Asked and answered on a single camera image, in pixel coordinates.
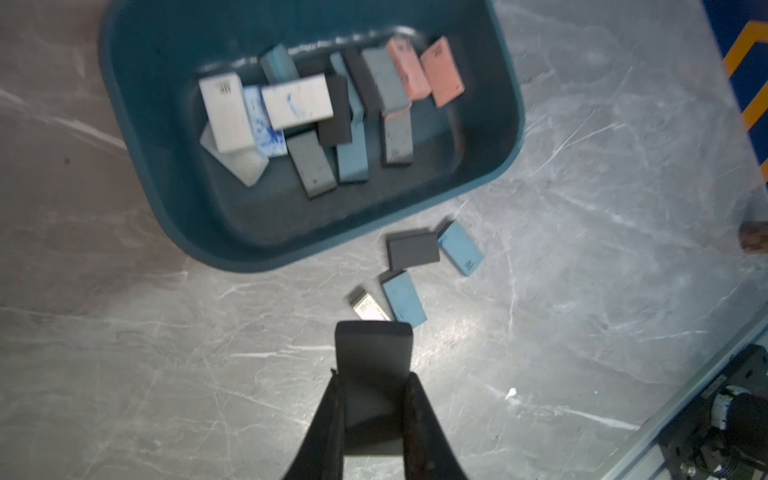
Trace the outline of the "pink eraser low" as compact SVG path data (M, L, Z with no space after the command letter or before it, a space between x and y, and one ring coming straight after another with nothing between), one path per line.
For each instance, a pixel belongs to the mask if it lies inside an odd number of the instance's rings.
M420 61L437 108L446 106L464 93L465 85L446 36L430 45L420 55Z

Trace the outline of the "white blue stained eraser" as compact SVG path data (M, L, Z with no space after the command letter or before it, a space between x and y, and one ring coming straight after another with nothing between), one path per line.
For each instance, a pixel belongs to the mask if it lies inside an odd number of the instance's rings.
M260 86L244 88L246 110L258 150L269 158L285 156L288 149L282 130L275 130L270 122Z

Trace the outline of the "white eraser low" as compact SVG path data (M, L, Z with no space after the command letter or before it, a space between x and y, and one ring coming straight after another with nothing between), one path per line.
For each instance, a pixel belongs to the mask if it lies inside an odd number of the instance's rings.
M316 123L334 116L324 74L263 87L261 95L275 130Z

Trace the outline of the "white eraser 4B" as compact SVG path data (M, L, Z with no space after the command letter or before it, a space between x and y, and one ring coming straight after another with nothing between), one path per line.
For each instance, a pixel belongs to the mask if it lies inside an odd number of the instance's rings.
M255 146L241 79L236 73L199 80L217 150L231 153Z

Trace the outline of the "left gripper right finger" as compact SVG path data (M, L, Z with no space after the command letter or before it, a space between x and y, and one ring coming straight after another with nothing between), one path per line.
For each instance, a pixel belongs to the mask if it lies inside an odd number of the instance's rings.
M468 477L456 459L419 377L406 380L402 413L403 460L407 480Z

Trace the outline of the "teal eraser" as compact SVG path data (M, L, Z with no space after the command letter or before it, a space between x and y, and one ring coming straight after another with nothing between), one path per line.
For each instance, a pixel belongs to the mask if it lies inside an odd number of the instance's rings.
M300 79L296 64L287 48L278 44L259 58L267 81L271 85L292 82Z

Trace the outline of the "black eraser bottom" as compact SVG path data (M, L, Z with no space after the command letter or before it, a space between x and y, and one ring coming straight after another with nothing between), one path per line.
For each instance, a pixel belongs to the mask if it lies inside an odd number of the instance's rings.
M360 96L368 122L377 120L381 114L381 97L365 60L355 48L345 48L342 58Z

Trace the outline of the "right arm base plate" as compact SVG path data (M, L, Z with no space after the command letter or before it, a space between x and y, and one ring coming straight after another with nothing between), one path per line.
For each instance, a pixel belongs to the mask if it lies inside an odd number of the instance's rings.
M673 479L767 477L767 349L746 346L662 430Z

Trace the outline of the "pink eraser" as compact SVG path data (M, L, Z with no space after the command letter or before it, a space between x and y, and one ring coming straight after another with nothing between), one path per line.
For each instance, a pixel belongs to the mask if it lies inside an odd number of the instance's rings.
M393 37L387 42L386 49L408 98L411 101L428 98L432 94L432 88L412 44L405 38Z

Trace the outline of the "dark grey eraser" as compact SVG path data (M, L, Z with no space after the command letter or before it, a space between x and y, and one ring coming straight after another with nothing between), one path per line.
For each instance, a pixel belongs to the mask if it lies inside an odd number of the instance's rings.
M392 271L407 270L440 261L438 237L433 232L390 236L386 247Z
M399 456L403 399L411 371L413 329L396 321L343 321L335 329L344 392L344 453Z

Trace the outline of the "black eraser low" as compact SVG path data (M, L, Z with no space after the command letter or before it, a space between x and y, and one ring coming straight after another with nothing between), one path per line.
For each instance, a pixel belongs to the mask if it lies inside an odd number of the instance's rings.
M333 108L333 116L317 124L319 143L323 147L335 147L352 142L351 109L347 80L340 75L326 76L326 83Z

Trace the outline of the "white sleeved eraser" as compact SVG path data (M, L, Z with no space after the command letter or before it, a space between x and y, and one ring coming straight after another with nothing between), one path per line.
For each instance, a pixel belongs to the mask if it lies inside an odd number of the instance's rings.
M391 321L384 308L367 291L362 291L354 297L351 301L351 307L361 320Z

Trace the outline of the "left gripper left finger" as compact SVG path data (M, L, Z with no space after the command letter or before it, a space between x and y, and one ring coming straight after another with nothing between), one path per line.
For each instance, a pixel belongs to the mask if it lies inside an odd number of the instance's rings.
M331 378L285 480L343 478L345 395L339 375Z

